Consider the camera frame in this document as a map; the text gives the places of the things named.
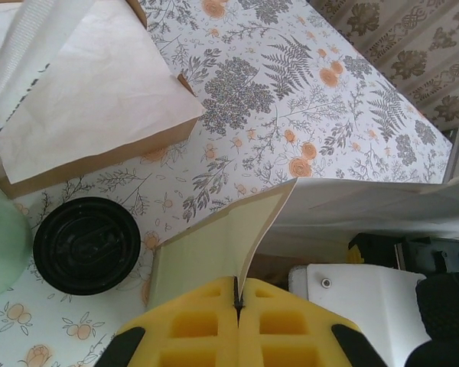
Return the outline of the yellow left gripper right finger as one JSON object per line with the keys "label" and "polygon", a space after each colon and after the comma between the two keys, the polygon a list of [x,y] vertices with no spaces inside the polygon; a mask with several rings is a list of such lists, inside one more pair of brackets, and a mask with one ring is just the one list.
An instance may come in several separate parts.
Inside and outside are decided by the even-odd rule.
{"label": "yellow left gripper right finger", "polygon": [[351,320],[258,279],[243,290],[240,366],[384,366]]}

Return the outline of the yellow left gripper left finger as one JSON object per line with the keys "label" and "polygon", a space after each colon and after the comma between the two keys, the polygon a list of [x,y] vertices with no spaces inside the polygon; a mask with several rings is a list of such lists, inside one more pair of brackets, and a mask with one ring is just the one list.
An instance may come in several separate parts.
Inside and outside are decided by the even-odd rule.
{"label": "yellow left gripper left finger", "polygon": [[235,366],[233,277],[218,278],[130,320],[100,366]]}

